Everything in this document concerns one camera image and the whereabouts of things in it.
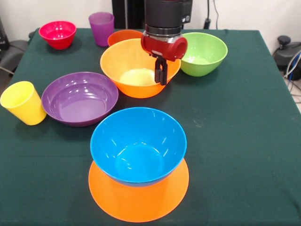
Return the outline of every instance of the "yellow cup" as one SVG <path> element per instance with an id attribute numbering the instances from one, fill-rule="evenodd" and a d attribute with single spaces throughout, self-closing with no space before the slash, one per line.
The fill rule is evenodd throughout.
<path id="1" fill-rule="evenodd" d="M 41 99 L 29 81 L 9 86 L 1 95 L 0 104 L 29 126 L 40 123 L 46 117 Z"/>

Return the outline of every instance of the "red bowl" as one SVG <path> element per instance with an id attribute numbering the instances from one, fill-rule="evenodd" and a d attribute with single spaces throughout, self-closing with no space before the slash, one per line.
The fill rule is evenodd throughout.
<path id="1" fill-rule="evenodd" d="M 68 48 L 75 33 L 76 26 L 68 21 L 53 21 L 39 29 L 40 36 L 55 49 Z"/>

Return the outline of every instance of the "orange plate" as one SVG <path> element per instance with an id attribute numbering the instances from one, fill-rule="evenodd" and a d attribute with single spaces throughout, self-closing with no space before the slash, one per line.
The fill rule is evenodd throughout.
<path id="1" fill-rule="evenodd" d="M 97 205 L 107 214 L 128 222 L 147 222 L 173 211 L 184 198 L 189 183 L 186 161 L 164 180 L 147 187 L 129 187 L 108 177 L 92 162 L 89 188 Z"/>

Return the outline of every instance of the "table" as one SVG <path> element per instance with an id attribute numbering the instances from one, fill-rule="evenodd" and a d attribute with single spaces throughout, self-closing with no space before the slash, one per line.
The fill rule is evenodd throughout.
<path id="1" fill-rule="evenodd" d="M 210 75 L 183 72 L 157 96 L 120 94 L 113 111 L 148 106 L 183 126 L 190 184 L 182 203 L 145 225 L 300 225 L 301 116 L 258 31 L 211 31 L 229 54 Z M 101 73 L 90 29 L 56 51 L 36 32 L 13 82 L 41 95 L 67 73 Z M 47 117 L 26 126 L 0 108 L 0 225 L 131 225 L 92 199 L 89 141 L 95 125 L 73 128 Z"/>

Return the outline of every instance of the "white wall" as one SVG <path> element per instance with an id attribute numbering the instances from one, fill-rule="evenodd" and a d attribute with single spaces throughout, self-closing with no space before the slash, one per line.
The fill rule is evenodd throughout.
<path id="1" fill-rule="evenodd" d="M 215 1 L 219 29 L 260 30 L 271 52 L 281 34 L 301 41 L 301 0 Z M 210 2 L 210 28 L 215 29 L 216 14 L 213 0 Z M 9 40 L 26 40 L 29 32 L 52 20 L 89 27 L 88 16 L 96 11 L 112 12 L 111 0 L 0 0 L 0 17 Z M 206 11 L 206 0 L 194 0 L 192 22 L 185 28 L 202 28 Z"/>
<path id="2" fill-rule="evenodd" d="M 90 27 L 88 17 L 98 11 L 112 13 L 111 0 L 0 0 L 0 17 L 9 41 L 27 40 L 30 32 L 54 20 Z"/>
<path id="3" fill-rule="evenodd" d="M 185 28 L 200 28 L 207 17 L 207 0 L 194 0 L 192 23 Z M 210 0 L 210 29 L 215 29 L 216 13 Z M 219 12 L 218 28 L 259 30 L 273 52 L 277 37 L 288 35 L 301 41 L 301 0 L 215 0 Z"/>

